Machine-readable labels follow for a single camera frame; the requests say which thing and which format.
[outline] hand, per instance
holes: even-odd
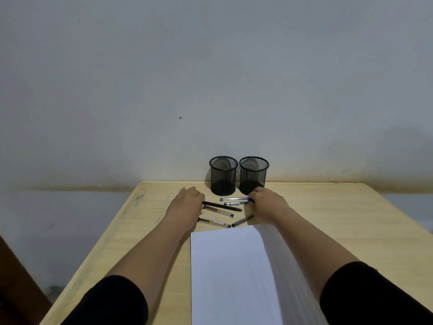
[[[204,194],[195,187],[183,187],[179,194],[171,201],[165,212],[164,221],[182,231],[190,230],[197,222],[203,208]]]
[[[248,203],[254,216],[266,223],[275,223],[276,218],[291,210],[284,197],[268,188],[257,187],[249,194],[254,203]]]

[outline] wooden table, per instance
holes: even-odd
[[[79,267],[41,324],[59,324],[87,290],[161,221],[183,186],[197,186],[209,202],[219,202],[202,182],[142,182],[132,192]],[[433,235],[370,187],[352,183],[266,183],[303,217],[362,261],[433,311]],[[236,191],[233,196],[241,196]],[[202,217],[232,223],[204,211]],[[230,230],[197,224],[196,231]],[[191,251],[184,241],[149,324],[191,324]]]

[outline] black mesh pen holder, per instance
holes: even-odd
[[[228,196],[236,190],[238,161],[229,156],[217,156],[209,161],[210,190],[218,196]]]
[[[257,156],[247,156],[241,158],[239,165],[241,166],[239,190],[242,194],[248,195],[256,187],[265,186],[268,161]]]

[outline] forearm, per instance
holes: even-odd
[[[349,262],[359,261],[293,209],[276,216],[275,226],[295,256],[317,299],[335,271]]]
[[[152,312],[170,260],[183,232],[162,220],[107,273],[121,275],[138,286]]]

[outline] stack of paper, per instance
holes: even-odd
[[[191,234],[193,325],[327,324],[271,225]]]

